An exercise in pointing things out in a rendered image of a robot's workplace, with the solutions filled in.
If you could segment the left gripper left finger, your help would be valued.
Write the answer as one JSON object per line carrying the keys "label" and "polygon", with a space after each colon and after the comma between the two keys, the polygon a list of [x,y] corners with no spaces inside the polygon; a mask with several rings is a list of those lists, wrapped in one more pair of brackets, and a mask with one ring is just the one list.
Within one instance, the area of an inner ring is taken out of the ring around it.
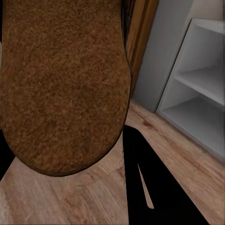
{"label": "left gripper left finger", "polygon": [[0,181],[7,172],[14,158],[15,154],[9,148],[3,131],[0,129]]}

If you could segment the sandal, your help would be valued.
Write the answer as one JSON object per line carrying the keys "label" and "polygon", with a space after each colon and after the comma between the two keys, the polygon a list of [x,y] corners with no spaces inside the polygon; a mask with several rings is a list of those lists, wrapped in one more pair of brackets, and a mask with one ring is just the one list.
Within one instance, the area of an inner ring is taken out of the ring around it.
{"label": "sandal", "polygon": [[132,0],[0,0],[0,128],[34,171],[90,168],[123,131]]}

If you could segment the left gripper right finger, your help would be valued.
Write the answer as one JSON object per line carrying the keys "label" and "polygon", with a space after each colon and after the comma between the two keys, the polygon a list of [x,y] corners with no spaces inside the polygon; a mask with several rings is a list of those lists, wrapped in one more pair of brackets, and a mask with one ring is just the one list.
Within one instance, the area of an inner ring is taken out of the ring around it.
{"label": "left gripper right finger", "polygon": [[141,132],[128,125],[122,132],[129,225],[210,225]]}

